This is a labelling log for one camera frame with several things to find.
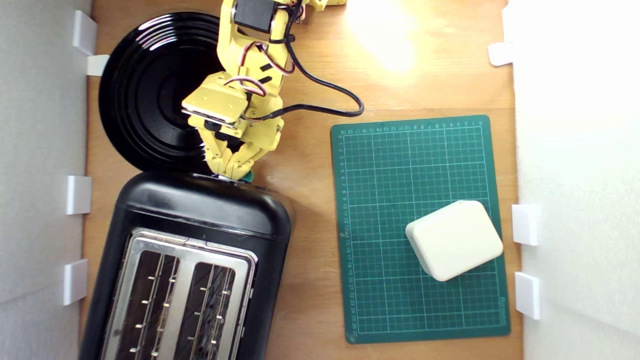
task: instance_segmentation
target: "black plate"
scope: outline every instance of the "black plate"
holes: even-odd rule
[[[219,25],[205,13],[166,14],[133,29],[111,54],[100,82],[100,117],[113,146],[138,169],[211,174],[180,104],[207,75],[223,70]]]

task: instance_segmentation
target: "green cutting mat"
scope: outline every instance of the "green cutting mat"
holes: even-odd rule
[[[504,256],[438,282],[404,235],[461,199],[482,202],[501,234],[489,118],[336,125],[331,138],[347,341],[509,334]]]

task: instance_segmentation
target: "white plastic clip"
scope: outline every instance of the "white plastic clip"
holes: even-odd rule
[[[94,55],[97,35],[98,24],[82,11],[76,10],[74,16],[74,47],[87,56]]]
[[[516,272],[516,309],[528,317],[540,319],[540,280],[537,277]]]
[[[86,74],[89,76],[102,76],[104,67],[109,61],[109,55],[93,55],[86,57]]]
[[[87,295],[89,262],[87,259],[65,265],[65,284],[62,304],[71,305]]]
[[[489,45],[489,62],[493,66],[502,66],[513,63],[513,40],[515,32],[515,16],[513,5],[508,4],[502,9],[502,33],[503,42],[495,42]]]
[[[513,241],[538,246],[538,212],[538,207],[535,205],[511,206]]]
[[[67,178],[67,215],[91,212],[91,178],[69,176]]]

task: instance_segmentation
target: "red and white wire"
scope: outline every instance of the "red and white wire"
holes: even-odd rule
[[[257,88],[252,88],[250,86],[245,86],[244,82],[248,82],[251,83],[253,85],[255,85]],[[259,96],[267,96],[268,92],[267,92],[267,88],[264,87],[263,84],[261,84],[259,81],[257,81],[256,79],[250,78],[248,76],[234,76],[232,78],[230,78],[229,80],[227,80],[227,82],[225,82],[225,85],[229,85],[233,82],[238,82],[240,83],[240,86],[245,89],[246,91],[259,95]]]
[[[250,42],[249,44],[246,44],[243,48],[242,53],[240,54],[240,60],[238,61],[238,65],[239,66],[244,66],[244,61],[246,59],[246,55],[249,52],[249,49],[251,49],[251,47],[255,46],[258,51],[260,51],[262,54],[264,54],[264,56],[267,58],[267,61],[269,62],[269,64],[275,68],[277,71],[280,71],[282,73],[282,75],[284,76],[289,76],[291,74],[294,73],[294,71],[296,71],[296,65],[293,63],[293,61],[291,62],[291,69],[285,69],[284,67],[280,66],[280,64],[278,64],[272,57],[271,55],[269,55],[269,51],[268,51],[268,46],[267,44],[265,44],[264,42],[259,42],[259,41],[253,41]]]
[[[296,7],[296,2],[295,1],[292,2],[289,5],[286,5],[286,4],[278,5],[278,9],[281,9],[281,10],[287,10],[287,9],[291,9],[291,8],[295,8],[295,7]],[[300,14],[296,18],[296,20],[300,19],[300,18],[304,19],[306,13],[307,13],[307,6],[303,5],[302,8],[300,9]]]

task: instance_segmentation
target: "wooden table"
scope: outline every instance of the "wooden table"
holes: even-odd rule
[[[486,48],[502,40],[506,0],[349,0],[313,13],[296,26],[296,52],[306,68],[362,97],[360,122],[484,113],[492,119],[511,307],[512,333],[502,338],[348,345],[344,339],[329,129],[347,121],[319,113],[285,118],[280,147],[255,166],[257,184],[296,203],[291,240],[275,311],[268,359],[508,359],[522,358],[522,317],[514,309],[513,272],[520,250],[511,239],[516,202],[514,96],[511,69],[493,68]],[[138,24],[168,12],[219,14],[220,1],[94,0],[99,54],[108,54]],[[114,150],[100,124],[99,79],[89,80],[87,173],[93,209],[84,223],[83,256],[93,291],[113,205],[138,171]],[[353,107],[347,97],[301,74],[285,80],[285,104]],[[86,313],[88,299],[83,304]]]

